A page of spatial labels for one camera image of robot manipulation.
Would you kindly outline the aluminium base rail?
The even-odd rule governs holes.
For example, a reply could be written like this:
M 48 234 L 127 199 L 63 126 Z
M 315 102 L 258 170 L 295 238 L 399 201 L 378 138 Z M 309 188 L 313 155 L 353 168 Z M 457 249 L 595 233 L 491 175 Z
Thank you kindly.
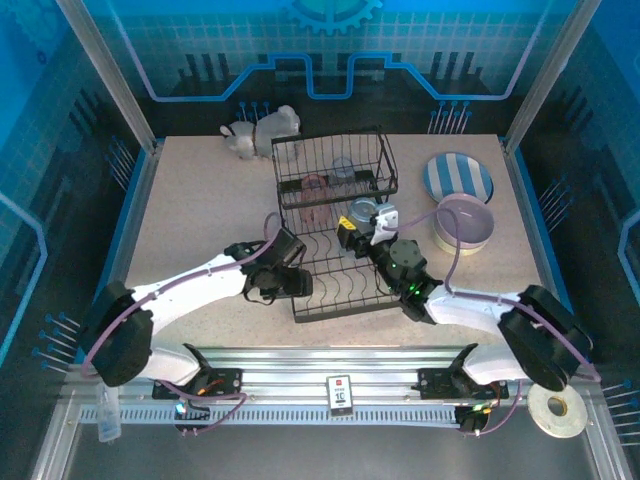
M 420 368 L 446 368 L 462 350 L 423 348 L 204 348 L 209 363 L 243 370 L 249 405 L 327 404 L 326 378 L 348 375 L 356 406 L 416 405 Z

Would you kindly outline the pink transparent cup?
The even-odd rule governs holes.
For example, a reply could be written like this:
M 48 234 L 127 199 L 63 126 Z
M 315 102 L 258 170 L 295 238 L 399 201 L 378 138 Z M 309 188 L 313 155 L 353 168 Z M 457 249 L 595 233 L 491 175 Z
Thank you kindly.
M 306 204 L 300 210 L 303 222 L 308 227 L 323 225 L 331 216 L 326 180 L 320 175 L 310 174 L 302 179 L 301 186 L 301 201 Z

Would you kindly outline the small number label card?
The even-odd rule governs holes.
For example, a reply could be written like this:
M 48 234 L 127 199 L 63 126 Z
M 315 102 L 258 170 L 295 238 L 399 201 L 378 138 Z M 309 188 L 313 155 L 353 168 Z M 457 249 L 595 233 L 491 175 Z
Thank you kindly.
M 353 414 L 353 396 L 349 375 L 330 376 L 326 379 L 329 412 L 332 417 Z

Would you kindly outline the clear plastic packet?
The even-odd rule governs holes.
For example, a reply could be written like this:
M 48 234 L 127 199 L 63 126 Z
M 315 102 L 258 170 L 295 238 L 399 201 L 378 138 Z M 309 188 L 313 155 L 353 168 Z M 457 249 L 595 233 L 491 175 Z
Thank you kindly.
M 101 443 L 112 443 L 122 433 L 119 390 L 99 384 L 96 389 L 96 414 L 98 440 Z

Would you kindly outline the clear bluish cup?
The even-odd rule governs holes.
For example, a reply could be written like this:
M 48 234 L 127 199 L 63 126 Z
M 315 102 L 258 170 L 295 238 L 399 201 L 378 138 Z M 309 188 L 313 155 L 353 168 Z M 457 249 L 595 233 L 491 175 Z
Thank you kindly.
M 349 157 L 336 157 L 329 171 L 329 182 L 332 186 L 345 185 L 355 181 L 355 169 Z

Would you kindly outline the grey tape roll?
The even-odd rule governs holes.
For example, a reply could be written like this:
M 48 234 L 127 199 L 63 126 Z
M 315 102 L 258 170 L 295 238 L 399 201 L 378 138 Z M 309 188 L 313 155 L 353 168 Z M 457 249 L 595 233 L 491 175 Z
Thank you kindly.
M 556 392 L 533 384 L 527 394 L 527 408 L 534 423 L 558 439 L 580 435 L 588 423 L 585 402 L 570 385 Z

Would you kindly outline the lilac bowl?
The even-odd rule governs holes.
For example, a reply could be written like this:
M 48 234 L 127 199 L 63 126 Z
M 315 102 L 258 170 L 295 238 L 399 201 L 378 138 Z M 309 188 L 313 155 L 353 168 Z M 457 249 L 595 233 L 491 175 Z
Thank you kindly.
M 460 247 L 488 243 L 494 232 L 495 222 L 491 210 L 477 198 L 467 194 L 445 197 L 437 208 L 434 234 L 445 242 Z

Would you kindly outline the black wire dish rack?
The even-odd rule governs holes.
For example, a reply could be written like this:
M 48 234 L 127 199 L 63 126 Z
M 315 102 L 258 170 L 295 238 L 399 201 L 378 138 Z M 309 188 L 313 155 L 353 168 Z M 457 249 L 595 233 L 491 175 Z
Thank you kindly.
M 395 299 L 371 261 L 344 250 L 336 233 L 339 218 L 348 218 L 349 206 L 356 198 L 372 198 L 381 205 L 397 192 L 398 172 L 387 135 L 372 127 L 279 138 L 274 143 L 287 140 L 299 142 L 298 153 L 296 159 L 288 161 L 273 157 L 278 204 L 287 228 L 307 247 L 302 267 L 313 279 L 312 295 L 291 301 L 295 321 L 308 323 L 395 307 Z M 352 160 L 355 181 L 332 186 L 329 171 L 340 156 Z M 321 226 L 308 227 L 300 214 L 306 206 L 301 201 L 301 182 L 310 174 L 322 176 L 328 184 L 331 216 Z

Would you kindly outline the blue white striped plate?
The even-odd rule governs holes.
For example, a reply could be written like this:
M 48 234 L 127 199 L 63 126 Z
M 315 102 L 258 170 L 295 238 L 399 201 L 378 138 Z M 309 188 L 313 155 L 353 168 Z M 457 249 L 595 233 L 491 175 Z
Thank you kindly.
M 475 158 L 459 152 L 439 153 L 423 169 L 427 194 L 436 202 L 452 194 L 467 194 L 487 204 L 494 183 L 489 170 Z

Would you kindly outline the pale green bowl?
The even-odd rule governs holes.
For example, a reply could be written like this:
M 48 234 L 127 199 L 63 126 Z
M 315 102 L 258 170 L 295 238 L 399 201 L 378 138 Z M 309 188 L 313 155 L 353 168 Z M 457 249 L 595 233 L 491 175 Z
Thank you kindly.
M 447 242 L 445 242 L 437 233 L 434 234 L 434 242 L 445 253 L 448 253 L 450 255 L 454 255 L 455 254 L 456 246 L 455 245 L 450 245 Z M 487 245 L 486 242 L 483 242 L 483 243 L 480 243 L 480 244 L 477 244 L 477 245 L 471 245 L 471 246 L 462 245 L 460 247 L 459 254 L 461 256 L 471 256 L 471 255 L 474 255 L 474 254 L 480 252 L 486 245 Z

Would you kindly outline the aluminium frame post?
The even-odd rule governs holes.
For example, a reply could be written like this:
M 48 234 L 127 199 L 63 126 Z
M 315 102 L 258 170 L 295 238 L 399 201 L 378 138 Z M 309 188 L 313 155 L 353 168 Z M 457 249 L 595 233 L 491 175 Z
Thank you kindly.
M 140 147 L 150 155 L 157 149 L 155 134 L 133 92 L 82 0 L 55 0 L 110 93 Z
M 509 127 L 504 150 L 514 154 L 591 22 L 602 0 L 576 0 Z

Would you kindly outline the white grey plush dog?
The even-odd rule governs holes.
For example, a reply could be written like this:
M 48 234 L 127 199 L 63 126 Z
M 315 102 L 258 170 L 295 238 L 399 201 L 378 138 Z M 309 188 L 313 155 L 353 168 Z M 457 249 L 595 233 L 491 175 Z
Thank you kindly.
M 289 105 L 279 107 L 256 123 L 235 121 L 221 125 L 219 131 L 226 147 L 243 160 L 258 158 L 271 159 L 273 155 L 281 160 L 297 158 L 297 140 L 273 143 L 274 139 L 296 137 L 300 134 L 301 120 Z

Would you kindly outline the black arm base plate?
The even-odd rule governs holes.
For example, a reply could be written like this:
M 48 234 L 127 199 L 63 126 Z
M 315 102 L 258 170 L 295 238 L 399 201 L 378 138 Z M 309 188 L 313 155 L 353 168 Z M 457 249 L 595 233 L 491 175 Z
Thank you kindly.
M 204 368 L 185 385 L 155 381 L 154 400 L 200 400 L 236 395 L 241 391 L 243 371 L 237 368 Z
M 464 372 L 450 369 L 424 368 L 417 371 L 417 383 L 412 387 L 422 400 L 497 400 L 508 399 L 506 384 L 497 387 L 479 385 Z

